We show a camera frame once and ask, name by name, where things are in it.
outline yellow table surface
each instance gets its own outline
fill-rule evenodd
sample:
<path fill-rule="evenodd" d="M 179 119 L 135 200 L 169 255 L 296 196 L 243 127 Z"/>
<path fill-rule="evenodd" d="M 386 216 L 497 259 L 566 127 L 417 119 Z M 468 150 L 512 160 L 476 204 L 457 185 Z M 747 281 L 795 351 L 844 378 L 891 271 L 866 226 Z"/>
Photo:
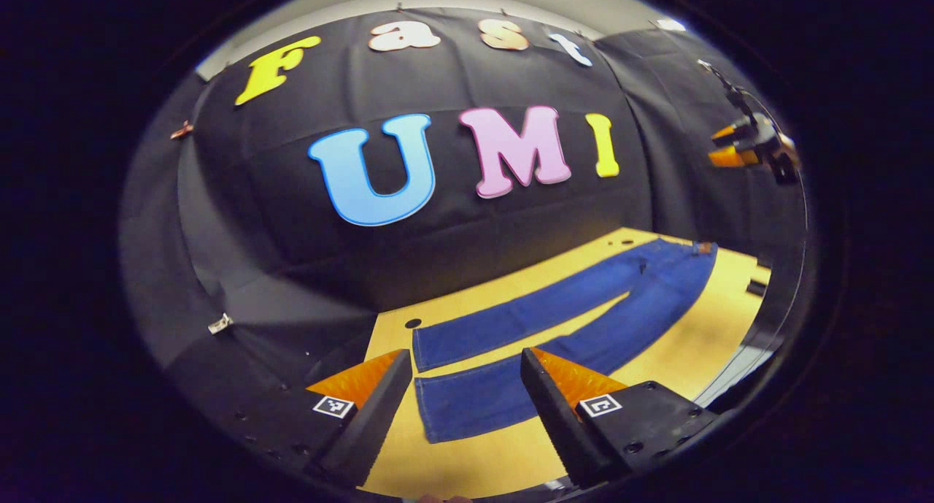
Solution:
<path fill-rule="evenodd" d="M 690 244 L 688 240 L 622 228 L 567 253 L 541 261 L 500 279 L 456 291 L 419 304 L 386 311 L 377 317 L 366 359 L 400 348 L 412 349 L 411 319 L 433 326 L 477 310 L 501 304 L 596 264 L 623 250 L 658 237 Z M 633 240 L 633 244 L 622 244 Z M 656 380 L 694 399 L 726 366 L 756 316 L 761 298 L 747 293 L 750 279 L 768 282 L 768 270 L 755 257 L 718 250 L 717 262 L 694 306 L 664 336 L 626 366 L 611 374 L 624 384 Z M 601 304 L 566 323 L 525 337 L 513 344 L 418 373 L 435 377 L 514 356 L 561 334 L 569 334 L 596 319 L 625 296 Z M 416 499 L 424 493 L 447 497 L 496 496 L 533 487 L 566 475 L 539 418 L 481 436 L 431 444 L 418 413 L 414 381 L 401 400 L 393 424 L 363 490 Z"/>

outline letter u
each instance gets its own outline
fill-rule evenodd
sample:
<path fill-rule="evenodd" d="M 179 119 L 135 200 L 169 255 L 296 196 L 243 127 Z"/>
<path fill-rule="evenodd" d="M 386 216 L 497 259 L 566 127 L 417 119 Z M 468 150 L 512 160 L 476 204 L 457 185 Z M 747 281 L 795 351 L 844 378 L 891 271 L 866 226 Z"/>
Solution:
<path fill-rule="evenodd" d="M 337 214 L 357 226 L 386 226 L 411 216 L 434 193 L 434 166 L 425 142 L 431 118 L 406 114 L 383 123 L 383 133 L 396 137 L 406 164 L 408 180 L 393 194 L 379 194 L 370 185 L 363 163 L 363 144 L 370 137 L 363 129 L 330 134 L 308 147 L 308 156 L 321 163 L 324 184 Z"/>

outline yellow letter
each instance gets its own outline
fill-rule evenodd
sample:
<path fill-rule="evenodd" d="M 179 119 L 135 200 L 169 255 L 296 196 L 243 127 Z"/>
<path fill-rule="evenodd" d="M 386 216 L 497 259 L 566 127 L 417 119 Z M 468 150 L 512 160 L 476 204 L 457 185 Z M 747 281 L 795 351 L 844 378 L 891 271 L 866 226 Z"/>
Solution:
<path fill-rule="evenodd" d="M 516 23 L 507 20 L 482 20 L 477 23 L 480 27 L 480 39 L 493 48 L 504 50 L 526 50 L 528 40 L 521 37 L 520 28 Z"/>
<path fill-rule="evenodd" d="M 597 139 L 597 174 L 601 178 L 616 177 L 620 173 L 620 164 L 613 154 L 613 140 L 610 138 L 610 118 L 591 112 L 587 116 L 587 123 L 593 128 L 593 136 Z"/>
<path fill-rule="evenodd" d="M 286 82 L 286 77 L 280 76 L 279 70 L 289 71 L 300 63 L 304 57 L 303 48 L 311 48 L 321 43 L 321 38 L 317 35 L 296 41 L 291 45 L 273 50 L 269 54 L 255 58 L 250 67 L 250 79 L 247 80 L 247 87 L 243 93 L 236 97 L 237 106 L 242 106 L 247 101 Z"/>
<path fill-rule="evenodd" d="M 431 27 L 421 21 L 396 21 L 379 25 L 370 31 L 379 34 L 370 40 L 370 48 L 385 52 L 406 47 L 434 47 L 441 38 L 431 33 Z"/>

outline blue jeans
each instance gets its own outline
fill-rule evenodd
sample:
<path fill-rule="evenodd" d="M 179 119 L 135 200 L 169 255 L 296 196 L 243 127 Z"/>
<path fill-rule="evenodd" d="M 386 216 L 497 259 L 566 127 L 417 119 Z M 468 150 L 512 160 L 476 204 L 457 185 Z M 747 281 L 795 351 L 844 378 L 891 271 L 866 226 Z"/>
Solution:
<path fill-rule="evenodd" d="M 540 349 L 609 375 L 658 340 L 701 295 L 717 256 L 678 246 L 650 264 L 630 295 L 573 334 Z M 520 379 L 520 356 L 476 369 L 416 379 L 418 409 L 432 443 L 505 429 L 536 415 Z"/>
<path fill-rule="evenodd" d="M 658 239 L 612 256 L 541 290 L 412 334 L 420 371 L 494 350 L 593 310 L 629 291 L 648 268 L 690 247 Z"/>

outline pink letter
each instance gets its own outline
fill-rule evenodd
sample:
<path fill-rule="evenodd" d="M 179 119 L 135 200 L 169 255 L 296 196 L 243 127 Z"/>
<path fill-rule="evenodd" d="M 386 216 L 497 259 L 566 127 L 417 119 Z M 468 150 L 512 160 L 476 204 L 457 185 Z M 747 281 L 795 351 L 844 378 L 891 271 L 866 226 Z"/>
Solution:
<path fill-rule="evenodd" d="M 557 110 L 554 108 L 529 107 L 521 137 L 491 108 L 466 110 L 460 114 L 460 122 L 474 131 L 483 171 L 476 193 L 482 198 L 503 196 L 513 189 L 512 181 L 503 174 L 500 157 L 525 187 L 531 183 L 536 156 L 539 167 L 535 177 L 540 183 L 563 183 L 571 177 L 561 153 L 561 141 L 557 138 Z"/>

